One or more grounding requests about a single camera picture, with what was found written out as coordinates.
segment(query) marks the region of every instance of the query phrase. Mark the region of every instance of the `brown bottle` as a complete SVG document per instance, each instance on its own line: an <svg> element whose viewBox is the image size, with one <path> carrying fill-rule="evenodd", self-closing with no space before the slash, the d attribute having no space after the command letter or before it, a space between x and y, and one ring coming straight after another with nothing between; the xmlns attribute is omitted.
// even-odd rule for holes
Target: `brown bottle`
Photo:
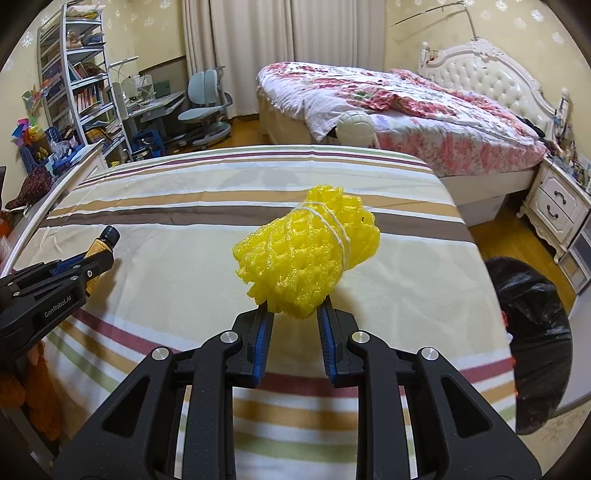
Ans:
<svg viewBox="0 0 591 480"><path fill-rule="evenodd" d="M110 250L111 252L117 245L119 238L121 235L117 231L114 226L108 225L103 232L101 233L100 237L96 238L92 245L88 249L88 252L84 256L84 258L88 258L91 255L97 254L104 250ZM86 295L90 297L92 291L95 289L96 284L98 283L100 275L95 278L91 278L88 282L86 282Z"/></svg>

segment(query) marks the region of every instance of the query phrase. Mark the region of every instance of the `office chair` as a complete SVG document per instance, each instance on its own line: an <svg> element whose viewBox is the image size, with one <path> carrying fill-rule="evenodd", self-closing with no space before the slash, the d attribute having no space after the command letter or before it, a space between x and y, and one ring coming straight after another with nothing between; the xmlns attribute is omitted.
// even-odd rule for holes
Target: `office chair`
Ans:
<svg viewBox="0 0 591 480"><path fill-rule="evenodd" d="M194 147L205 150L209 145L223 140L232 134L229 123L219 121L226 117L228 107L233 103L232 96L220 90L220 77L224 67L197 72L189 81L189 100L198 107L191 108L178 116L185 124L199 124L199 127L181 137L175 138L181 146L191 142Z"/></svg>

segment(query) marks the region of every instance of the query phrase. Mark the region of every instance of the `striped mattress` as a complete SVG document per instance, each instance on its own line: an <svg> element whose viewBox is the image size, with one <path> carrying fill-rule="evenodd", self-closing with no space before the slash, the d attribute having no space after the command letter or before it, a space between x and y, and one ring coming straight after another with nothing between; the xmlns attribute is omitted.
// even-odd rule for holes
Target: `striped mattress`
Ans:
<svg viewBox="0 0 591 480"><path fill-rule="evenodd" d="M306 145L127 164L89 178L50 213L17 269L88 249L104 225L121 233L115 265L88 304L45 339L64 435L72 437L154 347L198 347L252 310L232 247L318 184L360 196L382 232L376 255L337 285L335 308L393 348L437 348L514 426L499 304L439 179L408 155ZM357 392L329 385L315 317L275 316L260 388L234 389L234 427L240 479L355 477ZM181 422L177 476L183 430Z"/></svg>

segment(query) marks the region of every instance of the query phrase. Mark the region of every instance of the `floral duvet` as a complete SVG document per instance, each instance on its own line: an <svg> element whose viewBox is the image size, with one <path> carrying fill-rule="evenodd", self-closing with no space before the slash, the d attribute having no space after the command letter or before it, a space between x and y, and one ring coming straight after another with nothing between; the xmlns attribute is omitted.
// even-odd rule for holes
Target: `floral duvet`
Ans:
<svg viewBox="0 0 591 480"><path fill-rule="evenodd" d="M495 101L408 70L283 62L262 69L258 80L271 104L305 121L317 141L342 113L364 110L381 148L414 155L440 177L525 170L547 152L531 128Z"/></svg>

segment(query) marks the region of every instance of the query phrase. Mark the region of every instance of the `tufted headboard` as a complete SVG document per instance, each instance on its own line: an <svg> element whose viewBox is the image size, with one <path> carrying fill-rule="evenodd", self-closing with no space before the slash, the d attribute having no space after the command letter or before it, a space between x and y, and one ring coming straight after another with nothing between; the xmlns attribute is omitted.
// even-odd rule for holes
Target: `tufted headboard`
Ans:
<svg viewBox="0 0 591 480"><path fill-rule="evenodd" d="M564 122L569 113L569 91L564 88L559 106L550 104L541 92L540 83L517 61L480 38L440 50L431 58L428 43L423 43L419 74L439 86L469 90L496 100L517 116L529 119L554 140L554 117Z"/></svg>

